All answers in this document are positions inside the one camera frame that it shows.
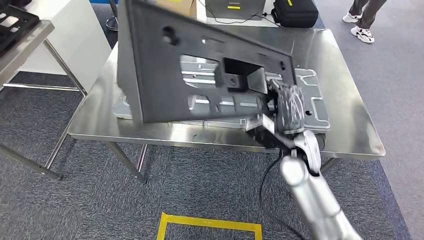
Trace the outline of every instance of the cardboard box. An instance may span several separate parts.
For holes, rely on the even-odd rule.
[[[195,19],[196,1],[197,0],[156,0],[156,4],[165,9]]]

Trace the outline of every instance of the white sneaker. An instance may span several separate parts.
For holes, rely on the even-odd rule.
[[[374,43],[374,37],[371,34],[371,31],[369,29],[363,29],[358,26],[355,26],[350,30],[350,33],[352,33],[354,36],[356,36],[359,40],[361,40],[364,43],[372,44]]]
[[[343,22],[345,23],[357,23],[359,19],[362,18],[362,15],[351,15],[350,13],[347,13],[346,16],[342,18]]]

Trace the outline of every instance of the yellow floor tape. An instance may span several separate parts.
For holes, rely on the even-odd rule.
[[[165,239],[165,231],[167,230],[167,224],[184,224],[199,227],[219,228],[219,229],[231,229],[240,231],[254,232],[254,240],[262,240],[262,227],[260,224],[247,223],[239,221],[225,221],[215,220],[206,218],[197,218],[189,216],[176,216],[168,215],[162,212],[160,216],[159,230],[157,231],[156,240]]]

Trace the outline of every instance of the black tray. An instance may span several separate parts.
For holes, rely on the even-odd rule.
[[[6,27],[1,25],[8,17],[18,19],[13,25]],[[22,36],[32,30],[40,22],[37,15],[26,12],[22,9],[9,5],[0,10],[0,55],[6,52],[9,47],[19,41]]]

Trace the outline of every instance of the robotic arm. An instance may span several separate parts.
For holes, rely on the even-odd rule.
[[[274,101],[284,114],[276,114],[276,121],[265,114],[250,119],[247,133],[265,146],[277,145],[285,150],[279,170],[290,186],[313,239],[361,240],[321,174],[317,138],[302,125],[304,111],[300,89],[276,84],[273,80],[268,86],[271,93],[278,93]]]

